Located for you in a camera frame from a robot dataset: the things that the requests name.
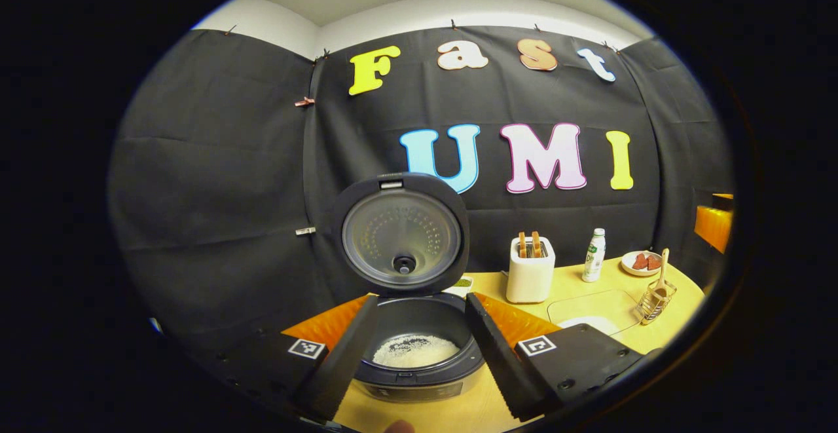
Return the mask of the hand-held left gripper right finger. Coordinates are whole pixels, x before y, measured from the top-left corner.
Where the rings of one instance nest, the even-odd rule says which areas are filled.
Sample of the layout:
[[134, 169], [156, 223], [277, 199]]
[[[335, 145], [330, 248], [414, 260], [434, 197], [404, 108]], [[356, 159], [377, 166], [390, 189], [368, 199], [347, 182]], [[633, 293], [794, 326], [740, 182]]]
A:
[[560, 328], [478, 292], [465, 320], [511, 415], [526, 422], [598, 397], [649, 361], [588, 323]]

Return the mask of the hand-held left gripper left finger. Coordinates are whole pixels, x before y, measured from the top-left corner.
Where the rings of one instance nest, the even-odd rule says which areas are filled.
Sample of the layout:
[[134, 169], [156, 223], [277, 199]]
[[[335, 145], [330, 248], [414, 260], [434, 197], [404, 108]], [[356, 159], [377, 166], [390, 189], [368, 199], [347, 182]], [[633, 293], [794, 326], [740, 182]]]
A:
[[333, 420], [379, 322], [364, 295], [291, 328], [264, 332], [217, 355], [222, 380], [276, 413]]

